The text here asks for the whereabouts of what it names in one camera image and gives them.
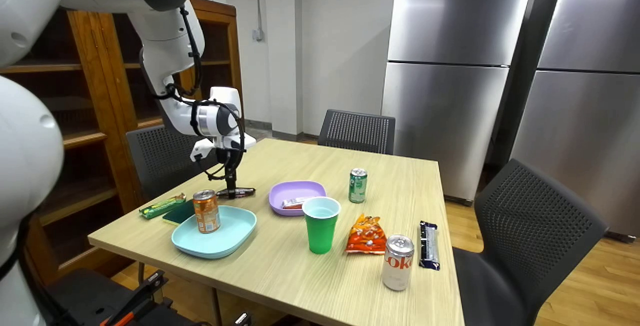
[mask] freezer door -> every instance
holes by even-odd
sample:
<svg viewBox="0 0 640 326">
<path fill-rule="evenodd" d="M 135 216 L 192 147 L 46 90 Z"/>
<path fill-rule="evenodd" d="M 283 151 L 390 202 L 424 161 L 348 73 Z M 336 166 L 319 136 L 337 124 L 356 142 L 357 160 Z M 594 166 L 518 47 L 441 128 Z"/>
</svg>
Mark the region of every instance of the freezer door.
<svg viewBox="0 0 640 326">
<path fill-rule="evenodd" d="M 509 65 L 527 0 L 393 0 L 389 61 Z"/>
<path fill-rule="evenodd" d="M 538 71 L 511 156 L 640 235 L 640 76 Z"/>
<path fill-rule="evenodd" d="M 640 72 L 640 0 L 557 0 L 538 68 Z"/>
<path fill-rule="evenodd" d="M 444 194 L 473 200 L 508 71 L 388 63 L 382 114 L 395 117 L 394 153 L 438 161 Z"/>
</svg>

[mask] black mesh chair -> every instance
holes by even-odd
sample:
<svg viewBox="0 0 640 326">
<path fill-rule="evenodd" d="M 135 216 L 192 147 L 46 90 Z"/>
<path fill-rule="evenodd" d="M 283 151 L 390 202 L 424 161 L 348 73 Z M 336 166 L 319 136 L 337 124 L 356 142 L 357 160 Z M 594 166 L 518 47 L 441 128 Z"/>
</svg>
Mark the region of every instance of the black mesh chair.
<svg viewBox="0 0 640 326">
<path fill-rule="evenodd" d="M 534 324 L 607 227 L 573 192 L 511 160 L 475 201 L 482 253 L 453 249 L 467 326 Z"/>
<path fill-rule="evenodd" d="M 150 200 L 201 173 L 190 154 L 203 137 L 170 132 L 165 126 L 143 128 L 126 133 L 144 196 Z M 215 166 L 215 152 L 202 160 L 207 169 Z"/>
<path fill-rule="evenodd" d="M 318 144 L 348 150 L 394 154 L 396 119 L 335 109 L 327 110 Z"/>
</svg>

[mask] orange chip bag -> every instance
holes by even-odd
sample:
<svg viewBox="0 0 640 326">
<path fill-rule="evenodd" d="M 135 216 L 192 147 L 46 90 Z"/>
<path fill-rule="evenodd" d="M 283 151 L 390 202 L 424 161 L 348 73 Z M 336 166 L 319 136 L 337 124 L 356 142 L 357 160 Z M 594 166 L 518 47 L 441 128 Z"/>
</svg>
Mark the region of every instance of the orange chip bag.
<svg viewBox="0 0 640 326">
<path fill-rule="evenodd" d="M 378 221 L 380 221 L 380 217 L 361 214 L 349 232 L 345 251 L 384 255 L 387 237 L 378 225 Z"/>
</svg>

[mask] purple plate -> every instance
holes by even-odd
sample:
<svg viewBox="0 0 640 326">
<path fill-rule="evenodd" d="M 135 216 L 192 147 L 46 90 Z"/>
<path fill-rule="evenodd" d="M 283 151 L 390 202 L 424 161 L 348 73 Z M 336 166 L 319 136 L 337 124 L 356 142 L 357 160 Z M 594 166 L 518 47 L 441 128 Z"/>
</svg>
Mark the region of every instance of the purple plate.
<svg viewBox="0 0 640 326">
<path fill-rule="evenodd" d="M 282 208 L 282 201 L 297 197 L 326 196 L 327 192 L 321 184 L 314 181 L 282 182 L 272 187 L 269 192 L 269 203 L 274 212 L 282 216 L 303 216 L 301 209 L 286 210 Z"/>
</svg>

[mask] table leg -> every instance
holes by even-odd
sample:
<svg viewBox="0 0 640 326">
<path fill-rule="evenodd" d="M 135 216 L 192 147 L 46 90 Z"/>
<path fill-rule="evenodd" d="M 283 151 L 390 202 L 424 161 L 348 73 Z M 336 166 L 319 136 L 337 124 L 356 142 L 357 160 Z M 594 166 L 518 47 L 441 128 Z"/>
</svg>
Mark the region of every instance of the table leg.
<svg viewBox="0 0 640 326">
<path fill-rule="evenodd" d="M 213 300 L 213 317 L 215 317 L 215 324 L 222 326 L 222 314 L 220 313 L 220 302 L 218 301 L 218 290 L 211 287 L 212 300 Z"/>
<path fill-rule="evenodd" d="M 142 262 L 137 263 L 137 284 L 142 284 L 145 280 L 145 264 Z"/>
</svg>

